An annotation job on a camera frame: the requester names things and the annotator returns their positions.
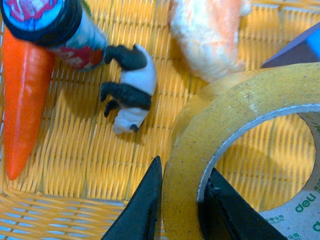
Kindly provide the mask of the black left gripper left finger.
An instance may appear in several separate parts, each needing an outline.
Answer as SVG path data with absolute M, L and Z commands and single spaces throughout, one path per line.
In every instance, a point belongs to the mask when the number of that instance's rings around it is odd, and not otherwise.
M 156 156 L 137 189 L 103 240 L 159 240 L 161 238 L 162 163 Z

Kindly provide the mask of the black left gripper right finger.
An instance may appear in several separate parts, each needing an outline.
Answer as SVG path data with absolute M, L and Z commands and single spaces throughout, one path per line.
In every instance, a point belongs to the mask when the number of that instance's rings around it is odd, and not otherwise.
M 205 240 L 285 240 L 214 168 L 198 202 Z

